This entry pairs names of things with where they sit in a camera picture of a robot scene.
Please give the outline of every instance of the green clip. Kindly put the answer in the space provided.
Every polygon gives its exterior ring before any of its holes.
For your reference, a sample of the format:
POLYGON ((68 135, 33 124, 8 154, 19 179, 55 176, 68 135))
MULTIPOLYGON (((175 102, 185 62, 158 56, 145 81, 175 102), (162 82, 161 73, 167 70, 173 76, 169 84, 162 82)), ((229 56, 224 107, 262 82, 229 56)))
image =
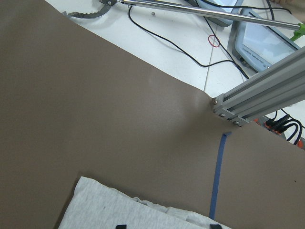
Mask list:
POLYGON ((293 42, 302 37, 303 35, 305 35, 305 25, 302 23, 298 24, 300 26, 300 29, 298 31, 294 31, 294 36, 292 38, 290 38, 290 40, 292 40, 293 42))

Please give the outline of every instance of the brown surface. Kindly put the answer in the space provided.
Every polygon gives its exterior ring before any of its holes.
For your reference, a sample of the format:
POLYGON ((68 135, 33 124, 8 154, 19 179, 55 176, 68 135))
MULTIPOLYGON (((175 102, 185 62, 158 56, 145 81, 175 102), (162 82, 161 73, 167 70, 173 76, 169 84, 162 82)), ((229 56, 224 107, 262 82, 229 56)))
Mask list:
POLYGON ((52 228, 79 176, 236 229, 305 224, 305 153, 61 16, 44 1, 0 8, 0 228, 52 228))

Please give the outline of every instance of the blue tape strip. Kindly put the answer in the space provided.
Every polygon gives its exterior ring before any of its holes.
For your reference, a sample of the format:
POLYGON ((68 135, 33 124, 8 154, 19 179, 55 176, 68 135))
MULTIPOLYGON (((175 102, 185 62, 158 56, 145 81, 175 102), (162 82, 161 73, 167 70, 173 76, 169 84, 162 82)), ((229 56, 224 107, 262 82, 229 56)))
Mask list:
POLYGON ((210 214, 209 217, 211 219, 215 219, 215 211, 216 211, 216 203, 217 203, 217 195, 218 195, 218 186, 219 186, 219 179, 220 179, 220 171, 221 171, 221 163, 223 161, 224 155, 224 145, 226 142, 227 137, 231 134, 231 132, 223 133, 220 145, 218 149, 218 156, 215 168, 215 175, 214 175, 214 183, 213 183, 213 191, 212 191, 212 198, 211 198, 211 205, 210 205, 210 214))

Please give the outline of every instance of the gray cloth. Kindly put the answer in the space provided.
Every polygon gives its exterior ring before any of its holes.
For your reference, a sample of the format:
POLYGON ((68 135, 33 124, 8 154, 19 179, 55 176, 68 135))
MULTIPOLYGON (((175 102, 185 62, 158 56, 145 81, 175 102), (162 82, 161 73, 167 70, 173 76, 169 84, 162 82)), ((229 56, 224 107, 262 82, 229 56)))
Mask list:
POLYGON ((209 229, 215 221, 200 214, 166 208, 81 177, 65 212, 60 229, 209 229))

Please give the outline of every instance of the stainless steel rod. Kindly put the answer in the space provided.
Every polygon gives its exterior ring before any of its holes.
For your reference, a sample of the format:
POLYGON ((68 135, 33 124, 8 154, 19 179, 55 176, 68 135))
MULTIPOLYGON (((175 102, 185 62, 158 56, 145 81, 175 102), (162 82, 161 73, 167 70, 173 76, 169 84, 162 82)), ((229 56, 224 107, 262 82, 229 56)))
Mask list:
POLYGON ((211 18, 224 18, 230 19, 233 21, 245 21, 251 22, 256 24, 261 24, 265 26, 274 26, 274 27, 281 27, 284 29, 294 30, 297 31, 300 29, 300 26, 297 24, 282 22, 282 21, 273 21, 263 18, 255 18, 250 16, 244 16, 240 14, 233 14, 233 13, 226 13, 226 12, 218 12, 213 10, 205 10, 198 7, 193 6, 185 6, 170 2, 164 1, 146 1, 146 0, 119 0, 123 4, 133 5, 133 6, 142 6, 147 8, 153 8, 158 10, 169 10, 174 12, 181 12, 181 13, 189 13, 189 14, 196 14, 205 17, 211 18))

